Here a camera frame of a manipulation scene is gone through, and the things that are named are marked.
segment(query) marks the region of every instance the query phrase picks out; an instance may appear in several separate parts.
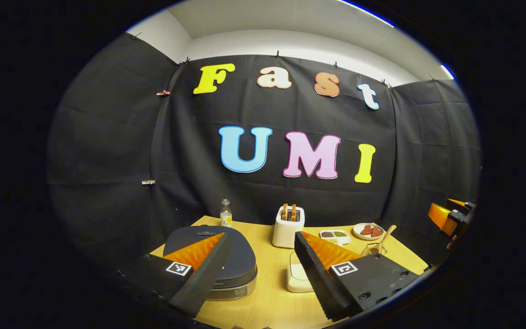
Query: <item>meat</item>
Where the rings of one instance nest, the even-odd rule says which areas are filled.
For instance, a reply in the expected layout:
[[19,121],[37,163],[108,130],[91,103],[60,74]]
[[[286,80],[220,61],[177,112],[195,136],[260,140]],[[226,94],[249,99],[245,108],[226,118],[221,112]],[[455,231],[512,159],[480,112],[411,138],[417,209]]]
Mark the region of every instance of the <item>meat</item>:
[[371,233],[372,233],[371,225],[366,225],[365,229],[363,229],[363,231],[361,231],[362,235],[369,235]]
[[378,237],[380,236],[381,234],[383,233],[383,231],[381,229],[379,229],[378,227],[373,227],[372,229],[372,234],[371,234],[371,237]]

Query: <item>table surface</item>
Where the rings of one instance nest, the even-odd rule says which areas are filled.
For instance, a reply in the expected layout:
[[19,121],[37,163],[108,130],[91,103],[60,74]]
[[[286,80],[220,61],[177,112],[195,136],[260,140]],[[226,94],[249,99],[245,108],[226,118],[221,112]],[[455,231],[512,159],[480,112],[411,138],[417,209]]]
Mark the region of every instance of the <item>table surface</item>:
[[[220,222],[219,218],[204,216],[192,226],[218,226]],[[380,242],[382,239],[359,239],[352,232],[353,227],[354,225],[304,227],[303,231],[318,236],[323,229],[342,229],[352,239],[344,248],[357,254],[363,251],[365,245]],[[235,325],[244,329],[320,329],[335,323],[326,318],[314,292],[293,293],[287,289],[289,256],[294,250],[278,248],[271,244],[274,230],[272,225],[232,221],[232,228],[247,238],[255,252],[259,270],[255,291],[247,297],[234,300],[206,300],[195,320],[221,329],[231,329]],[[394,234],[393,231],[384,244],[387,249],[385,256],[415,274],[422,274],[427,264],[395,239]],[[164,246],[160,246],[151,254],[163,256]]]

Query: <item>glass bottle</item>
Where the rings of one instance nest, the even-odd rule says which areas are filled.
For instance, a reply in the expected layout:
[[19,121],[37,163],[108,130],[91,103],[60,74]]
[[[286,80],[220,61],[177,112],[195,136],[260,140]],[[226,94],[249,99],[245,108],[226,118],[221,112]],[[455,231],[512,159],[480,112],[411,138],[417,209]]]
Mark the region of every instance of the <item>glass bottle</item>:
[[230,201],[228,199],[223,199],[223,208],[221,209],[221,226],[232,227],[232,212],[228,208]]

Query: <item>black lid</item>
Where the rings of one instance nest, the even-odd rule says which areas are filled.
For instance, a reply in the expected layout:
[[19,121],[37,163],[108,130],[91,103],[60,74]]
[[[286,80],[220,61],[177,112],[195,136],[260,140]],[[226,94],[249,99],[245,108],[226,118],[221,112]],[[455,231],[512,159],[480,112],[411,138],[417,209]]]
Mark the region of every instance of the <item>black lid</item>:
[[214,288],[229,288],[249,283],[257,275],[255,253],[247,239],[236,229],[223,226],[188,226],[173,231],[165,241],[163,255],[209,238],[218,233],[230,237],[231,245],[224,268]]

